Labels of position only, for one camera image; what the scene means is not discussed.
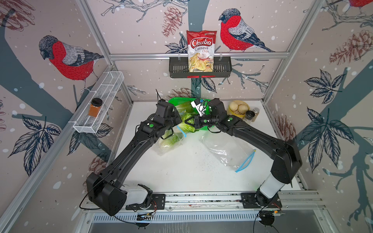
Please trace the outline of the chinese cabbage light green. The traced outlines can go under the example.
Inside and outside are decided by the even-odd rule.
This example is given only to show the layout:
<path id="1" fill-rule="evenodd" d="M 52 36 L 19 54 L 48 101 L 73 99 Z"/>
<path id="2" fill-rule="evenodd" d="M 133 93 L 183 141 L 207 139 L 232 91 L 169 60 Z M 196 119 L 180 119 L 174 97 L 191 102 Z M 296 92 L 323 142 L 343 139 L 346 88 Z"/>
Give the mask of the chinese cabbage light green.
<path id="1" fill-rule="evenodd" d="M 185 133 L 185 134 L 188 134 L 188 133 L 195 133 L 196 132 L 196 129 L 193 127 L 194 125 L 194 114 L 190 114 L 186 111 L 183 111 L 181 113 L 181 119 L 182 119 L 182 122 L 178 125 L 178 127 Z M 188 124 L 185 123 L 185 121 L 187 119 L 191 118 L 189 121 L 188 121 Z"/>

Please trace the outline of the clear zipper bag blue zip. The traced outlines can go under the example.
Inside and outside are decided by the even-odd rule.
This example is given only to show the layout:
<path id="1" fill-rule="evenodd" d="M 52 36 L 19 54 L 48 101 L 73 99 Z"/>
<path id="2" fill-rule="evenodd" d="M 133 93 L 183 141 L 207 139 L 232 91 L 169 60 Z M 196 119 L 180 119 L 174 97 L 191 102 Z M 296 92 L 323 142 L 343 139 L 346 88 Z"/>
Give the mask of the clear zipper bag blue zip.
<path id="1" fill-rule="evenodd" d="M 167 130 L 156 143 L 157 154 L 163 156 L 167 152 L 182 145 L 182 141 L 185 137 L 185 132 L 179 126 L 175 126 L 171 130 Z"/>

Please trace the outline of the chinese cabbage front dark leaves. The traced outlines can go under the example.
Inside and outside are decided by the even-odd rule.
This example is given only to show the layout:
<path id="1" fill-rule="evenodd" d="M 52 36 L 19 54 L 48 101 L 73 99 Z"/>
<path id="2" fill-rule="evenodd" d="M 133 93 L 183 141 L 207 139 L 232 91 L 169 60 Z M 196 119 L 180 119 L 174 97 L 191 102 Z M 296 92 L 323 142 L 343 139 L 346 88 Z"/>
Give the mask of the chinese cabbage front dark leaves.
<path id="1" fill-rule="evenodd" d="M 167 139 L 162 139 L 159 142 L 159 146 L 162 150 L 169 150 L 173 147 L 176 147 L 181 140 L 183 139 L 183 135 L 181 133 L 175 133 L 171 137 Z"/>

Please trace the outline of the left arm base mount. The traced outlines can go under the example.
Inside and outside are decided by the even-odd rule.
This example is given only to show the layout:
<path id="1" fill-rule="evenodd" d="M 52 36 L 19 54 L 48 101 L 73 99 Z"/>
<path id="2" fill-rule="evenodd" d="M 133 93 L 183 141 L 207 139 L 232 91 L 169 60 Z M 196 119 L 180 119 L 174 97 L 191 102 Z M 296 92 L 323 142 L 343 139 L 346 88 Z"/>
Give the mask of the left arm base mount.
<path id="1" fill-rule="evenodd" d="M 143 184 L 123 185 L 122 191 L 127 192 L 125 209 L 133 210 L 163 210 L 165 208 L 166 195 L 154 193 Z"/>

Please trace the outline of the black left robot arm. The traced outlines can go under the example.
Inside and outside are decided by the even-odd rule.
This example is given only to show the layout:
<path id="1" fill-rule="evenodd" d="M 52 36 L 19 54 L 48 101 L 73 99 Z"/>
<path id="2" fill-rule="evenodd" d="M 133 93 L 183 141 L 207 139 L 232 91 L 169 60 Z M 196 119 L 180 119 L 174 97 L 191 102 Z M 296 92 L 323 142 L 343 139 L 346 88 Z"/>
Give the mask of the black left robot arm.
<path id="1" fill-rule="evenodd" d="M 139 125 L 120 155 L 99 174 L 91 173 L 87 177 L 89 200 L 109 216 L 133 204 L 149 207 L 153 191 L 143 184 L 124 184 L 124 180 L 141 156 L 179 123 L 181 117 L 174 106 L 158 106 L 156 113 Z"/>

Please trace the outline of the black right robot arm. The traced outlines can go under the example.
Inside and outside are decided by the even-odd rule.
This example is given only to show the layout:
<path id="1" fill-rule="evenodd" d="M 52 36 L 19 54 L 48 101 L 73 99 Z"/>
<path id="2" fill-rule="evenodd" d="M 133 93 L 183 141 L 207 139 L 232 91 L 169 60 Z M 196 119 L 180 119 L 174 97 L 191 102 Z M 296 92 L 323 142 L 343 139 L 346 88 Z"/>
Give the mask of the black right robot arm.
<path id="1" fill-rule="evenodd" d="M 283 186 L 291 183 L 303 164 L 294 141 L 285 142 L 269 136 L 237 116 L 195 115 L 187 118 L 184 123 L 195 129 L 216 126 L 221 132 L 246 141 L 273 159 L 270 175 L 255 194 L 256 203 L 261 207 L 268 206 Z"/>

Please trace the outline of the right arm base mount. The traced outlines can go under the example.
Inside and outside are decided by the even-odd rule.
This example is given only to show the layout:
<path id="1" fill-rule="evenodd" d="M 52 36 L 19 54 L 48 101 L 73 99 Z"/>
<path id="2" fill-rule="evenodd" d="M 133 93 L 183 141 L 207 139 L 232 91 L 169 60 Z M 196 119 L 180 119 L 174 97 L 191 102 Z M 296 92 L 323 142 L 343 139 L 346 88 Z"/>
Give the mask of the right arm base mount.
<path id="1" fill-rule="evenodd" d="M 267 198 L 264 194 L 257 192 L 246 192 L 241 193 L 240 202 L 243 204 L 244 209 L 254 209 L 254 208 L 282 208 L 282 203 L 280 201 L 278 193 L 276 193 L 272 198 Z"/>

